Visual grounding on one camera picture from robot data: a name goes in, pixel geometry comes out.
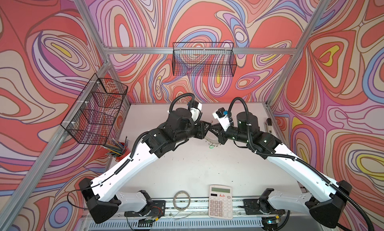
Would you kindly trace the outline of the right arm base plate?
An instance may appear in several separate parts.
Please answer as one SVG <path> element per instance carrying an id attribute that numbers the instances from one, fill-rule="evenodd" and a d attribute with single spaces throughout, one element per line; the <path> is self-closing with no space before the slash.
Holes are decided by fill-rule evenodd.
<path id="1" fill-rule="evenodd" d="M 243 209 L 246 215 L 284 215 L 285 210 L 276 210 L 272 208 L 266 201 L 259 199 L 244 199 Z"/>

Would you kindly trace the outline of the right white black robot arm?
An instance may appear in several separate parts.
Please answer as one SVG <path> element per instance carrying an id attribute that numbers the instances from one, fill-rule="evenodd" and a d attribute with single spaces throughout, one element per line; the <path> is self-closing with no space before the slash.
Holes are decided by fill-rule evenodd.
<path id="1" fill-rule="evenodd" d="M 227 140 L 244 143 L 246 149 L 280 167 L 306 188 L 304 194 L 266 189 L 259 198 L 259 206 L 264 213 L 271 210 L 299 212 L 310 215 L 324 227 L 346 231 L 347 228 L 339 220 L 346 204 L 350 203 L 366 222 L 367 229 L 375 229 L 368 214 L 350 197 L 352 186 L 348 182 L 326 176 L 295 155 L 276 136 L 260 131 L 258 118 L 251 114 L 242 98 L 234 98 L 227 110 L 220 108 L 213 112 L 213 117 L 218 123 L 210 131 L 220 144 L 225 144 Z"/>

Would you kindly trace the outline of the metal disc with keyrings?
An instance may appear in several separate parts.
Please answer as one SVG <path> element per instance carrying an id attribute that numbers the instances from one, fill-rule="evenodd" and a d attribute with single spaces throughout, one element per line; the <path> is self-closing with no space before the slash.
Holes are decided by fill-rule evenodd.
<path id="1" fill-rule="evenodd" d="M 210 144 L 215 144 L 215 145 L 221 145 L 218 141 L 218 134 L 213 134 L 210 131 L 208 131 L 207 135 L 205 136 L 205 140 L 209 142 Z"/>

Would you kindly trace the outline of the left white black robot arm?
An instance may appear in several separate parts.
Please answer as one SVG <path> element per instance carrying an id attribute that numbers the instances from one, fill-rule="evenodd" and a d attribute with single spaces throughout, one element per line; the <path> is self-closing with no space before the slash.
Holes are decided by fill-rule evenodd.
<path id="1" fill-rule="evenodd" d="M 149 164 L 187 143 L 191 138 L 203 139 L 210 124 L 201 121 L 201 104 L 195 95 L 185 93 L 170 104 L 167 120 L 157 128 L 140 134 L 131 153 L 102 175 L 84 178 L 77 189 L 82 193 L 93 221 L 101 224 L 116 213 L 149 214 L 155 207 L 149 194 L 140 190 L 123 193 L 120 189 Z"/>

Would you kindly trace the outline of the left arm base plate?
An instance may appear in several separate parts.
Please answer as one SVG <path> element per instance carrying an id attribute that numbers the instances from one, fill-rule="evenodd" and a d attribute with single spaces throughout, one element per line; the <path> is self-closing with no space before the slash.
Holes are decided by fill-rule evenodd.
<path id="1" fill-rule="evenodd" d="M 124 213 L 125 217 L 153 217 L 160 218 L 165 214 L 166 201 L 155 200 L 147 204 L 141 211 L 133 212 L 128 211 Z"/>

